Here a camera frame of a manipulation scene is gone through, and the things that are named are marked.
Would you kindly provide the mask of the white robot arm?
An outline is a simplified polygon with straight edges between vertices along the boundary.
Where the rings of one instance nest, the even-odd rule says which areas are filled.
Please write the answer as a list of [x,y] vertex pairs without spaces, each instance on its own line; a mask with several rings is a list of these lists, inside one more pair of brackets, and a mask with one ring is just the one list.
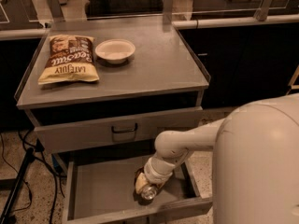
[[299,224],[299,94],[242,105],[224,119],[164,131],[135,178],[153,199],[194,151],[213,149],[215,224]]

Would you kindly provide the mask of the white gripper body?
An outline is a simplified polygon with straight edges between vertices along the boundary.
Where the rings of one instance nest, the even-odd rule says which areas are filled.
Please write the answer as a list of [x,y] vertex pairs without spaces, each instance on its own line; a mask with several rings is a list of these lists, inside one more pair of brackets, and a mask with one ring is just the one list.
[[159,159],[151,157],[144,165],[144,174],[151,184],[165,183],[174,170],[174,165]]

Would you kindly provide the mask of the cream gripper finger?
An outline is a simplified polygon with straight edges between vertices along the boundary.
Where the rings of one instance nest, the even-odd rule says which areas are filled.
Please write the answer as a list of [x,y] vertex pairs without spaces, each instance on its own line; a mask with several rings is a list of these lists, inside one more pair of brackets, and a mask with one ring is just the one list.
[[151,186],[151,183],[148,181],[148,179],[146,178],[145,174],[143,172],[141,172],[135,181],[135,192],[137,194],[141,194],[145,188],[148,188]]

